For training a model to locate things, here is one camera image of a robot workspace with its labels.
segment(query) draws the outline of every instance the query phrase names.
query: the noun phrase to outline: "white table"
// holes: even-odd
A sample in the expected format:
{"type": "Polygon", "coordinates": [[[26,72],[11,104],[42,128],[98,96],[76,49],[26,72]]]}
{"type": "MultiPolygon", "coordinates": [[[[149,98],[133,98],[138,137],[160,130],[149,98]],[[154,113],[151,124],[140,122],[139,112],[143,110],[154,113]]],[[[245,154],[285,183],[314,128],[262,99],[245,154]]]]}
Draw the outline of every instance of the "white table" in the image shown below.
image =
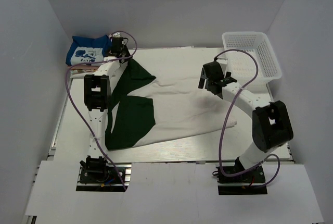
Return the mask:
{"type": "MultiPolygon", "coordinates": [[[[140,49],[135,59],[140,63],[144,58],[150,58],[155,67],[160,67],[159,74],[175,76],[172,59],[177,59],[177,68],[195,69],[198,71],[198,81],[202,65],[213,60],[213,57],[223,49],[221,48],[163,48],[140,49]]],[[[268,88],[264,85],[256,94],[271,100],[268,88]]],[[[78,109],[88,119],[88,111],[83,102],[83,79],[73,80],[71,95],[78,109]]],[[[235,107],[232,114],[237,119],[237,125],[225,132],[223,141],[223,160],[234,160],[242,154],[252,142],[252,121],[239,108],[235,107]]],[[[115,163],[133,162],[161,162],[161,161],[216,161],[218,160],[218,146],[220,131],[191,136],[174,141],[150,144],[146,146],[112,151],[110,158],[115,163]]],[[[84,160],[89,149],[89,130],[77,115],[70,101],[65,104],[65,109],[55,138],[56,152],[54,161],[79,162],[84,160]]],[[[278,148],[275,152],[281,159],[289,160],[290,154],[287,145],[278,148]]]]}

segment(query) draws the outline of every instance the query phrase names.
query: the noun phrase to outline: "gray wall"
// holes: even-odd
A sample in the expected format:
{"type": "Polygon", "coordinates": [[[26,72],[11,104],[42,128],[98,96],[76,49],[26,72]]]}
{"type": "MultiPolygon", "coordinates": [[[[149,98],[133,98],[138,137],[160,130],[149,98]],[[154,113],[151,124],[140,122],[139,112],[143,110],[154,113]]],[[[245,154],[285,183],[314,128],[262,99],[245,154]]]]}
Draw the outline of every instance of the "gray wall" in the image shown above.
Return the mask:
{"type": "Polygon", "coordinates": [[[292,153],[333,223],[333,0],[285,0],[268,37],[283,71],[271,88],[290,113],[292,153]]]}
{"type": "Polygon", "coordinates": [[[48,0],[0,7],[0,223],[17,224],[65,97],[70,41],[48,0]]]}
{"type": "Polygon", "coordinates": [[[49,1],[69,37],[121,29],[139,47],[212,47],[227,31],[266,32],[284,0],[49,1]]]}

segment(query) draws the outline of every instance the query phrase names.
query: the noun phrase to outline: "folded cloth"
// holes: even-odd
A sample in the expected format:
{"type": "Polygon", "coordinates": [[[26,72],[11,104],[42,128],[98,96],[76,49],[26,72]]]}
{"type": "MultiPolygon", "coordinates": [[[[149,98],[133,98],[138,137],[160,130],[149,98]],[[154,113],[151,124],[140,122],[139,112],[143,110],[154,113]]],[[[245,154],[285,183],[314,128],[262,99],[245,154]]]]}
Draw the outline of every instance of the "folded cloth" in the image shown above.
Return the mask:
{"type": "Polygon", "coordinates": [[[96,39],[80,36],[73,36],[72,38],[73,43],[66,56],[66,64],[70,66],[78,63],[103,61],[112,46],[112,42],[107,35],[96,39]]]}
{"type": "MultiPolygon", "coordinates": [[[[155,78],[134,59],[116,72],[109,101],[105,145],[108,150],[137,147],[209,133],[222,128],[230,105],[198,89],[198,77],[155,78]]],[[[227,127],[236,124],[229,117],[227,127]]]]}

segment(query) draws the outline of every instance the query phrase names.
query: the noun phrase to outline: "dark green fabric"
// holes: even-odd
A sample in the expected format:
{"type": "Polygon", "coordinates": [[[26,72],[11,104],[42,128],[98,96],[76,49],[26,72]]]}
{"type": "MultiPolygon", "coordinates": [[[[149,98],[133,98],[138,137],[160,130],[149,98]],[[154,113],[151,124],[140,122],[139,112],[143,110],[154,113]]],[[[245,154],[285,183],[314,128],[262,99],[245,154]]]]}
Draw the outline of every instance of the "dark green fabric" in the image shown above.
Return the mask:
{"type": "Polygon", "coordinates": [[[150,84],[152,76],[137,61],[128,61],[117,86],[108,102],[108,125],[105,146],[108,150],[132,147],[155,125],[152,99],[127,96],[131,91],[150,84]],[[112,129],[112,109],[119,103],[116,121],[112,129]]]}
{"type": "Polygon", "coordinates": [[[113,132],[106,132],[108,150],[132,147],[155,125],[151,98],[125,96],[121,98],[113,132]]]}

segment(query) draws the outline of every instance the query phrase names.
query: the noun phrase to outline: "laundry basket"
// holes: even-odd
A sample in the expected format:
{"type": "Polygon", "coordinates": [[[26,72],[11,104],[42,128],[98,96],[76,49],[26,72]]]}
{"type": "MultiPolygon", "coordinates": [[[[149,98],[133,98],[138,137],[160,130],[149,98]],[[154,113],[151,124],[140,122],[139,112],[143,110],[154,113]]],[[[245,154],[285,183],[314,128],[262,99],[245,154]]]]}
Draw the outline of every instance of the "laundry basket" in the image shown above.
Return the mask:
{"type": "MultiPolygon", "coordinates": [[[[263,85],[282,76],[280,66],[266,34],[262,32],[226,32],[222,35],[224,49],[241,49],[257,61],[259,73],[251,85],[263,85]]],[[[244,85],[255,75],[253,60],[241,52],[227,52],[227,71],[244,85]]]]}

